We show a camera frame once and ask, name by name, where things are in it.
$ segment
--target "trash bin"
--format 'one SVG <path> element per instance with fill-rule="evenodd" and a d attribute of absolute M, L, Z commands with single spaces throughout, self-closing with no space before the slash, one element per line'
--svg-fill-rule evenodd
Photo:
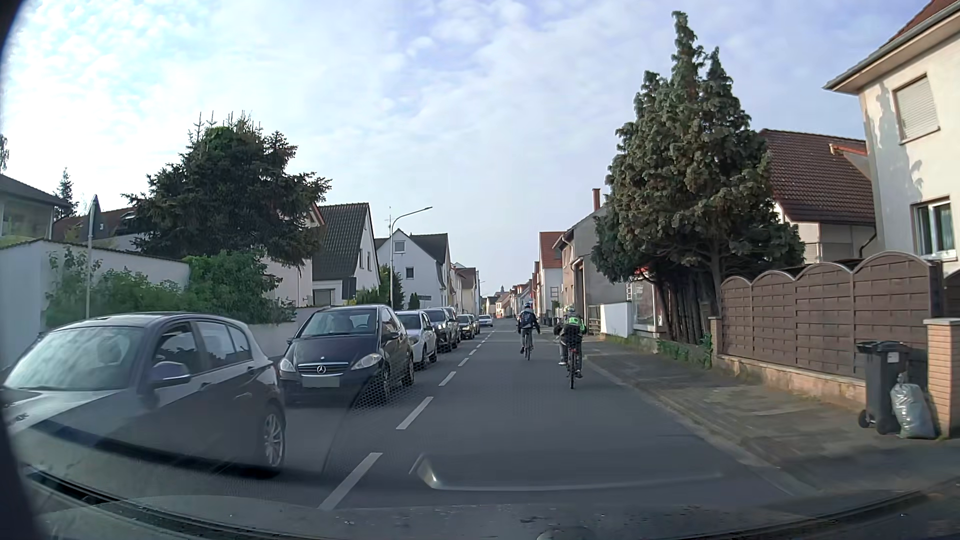
<path fill-rule="evenodd" d="M 881 435 L 900 432 L 894 414 L 890 390 L 897 375 L 906 369 L 906 353 L 910 348 L 899 341 L 861 341 L 856 350 L 867 355 L 867 408 L 860 411 L 857 423 L 861 428 L 876 427 Z"/>

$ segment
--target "garbage bag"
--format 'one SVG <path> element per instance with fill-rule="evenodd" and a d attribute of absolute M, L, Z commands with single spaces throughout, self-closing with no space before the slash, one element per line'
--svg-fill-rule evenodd
<path fill-rule="evenodd" d="M 897 383 L 890 390 L 890 401 L 893 402 L 894 414 L 900 422 L 900 438 L 936 438 L 933 418 L 920 386 L 905 382 L 904 374 L 900 374 Z"/>

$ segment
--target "car side mirror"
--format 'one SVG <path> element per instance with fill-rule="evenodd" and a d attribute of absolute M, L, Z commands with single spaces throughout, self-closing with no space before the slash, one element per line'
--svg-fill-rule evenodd
<path fill-rule="evenodd" d="M 162 360 L 154 364 L 150 369 L 150 385 L 153 388 L 163 388 L 165 386 L 177 386 L 190 382 L 193 376 L 186 365 L 179 362 Z"/>

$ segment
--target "asphalt road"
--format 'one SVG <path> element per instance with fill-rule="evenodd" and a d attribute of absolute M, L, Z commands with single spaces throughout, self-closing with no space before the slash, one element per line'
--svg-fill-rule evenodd
<path fill-rule="evenodd" d="M 287 470 L 275 479 L 18 444 L 51 473 L 116 497 L 225 495 L 324 510 L 505 503 L 748 507 L 791 496 L 635 390 L 585 366 L 568 388 L 545 332 L 530 361 L 512 321 L 417 372 L 383 406 L 287 411 Z"/>

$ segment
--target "sidewalk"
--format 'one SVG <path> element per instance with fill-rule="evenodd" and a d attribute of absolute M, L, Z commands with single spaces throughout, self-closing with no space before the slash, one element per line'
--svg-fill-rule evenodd
<path fill-rule="evenodd" d="M 960 478 L 960 440 L 864 430 L 856 413 L 595 337 L 586 366 L 819 492 L 926 488 Z"/>

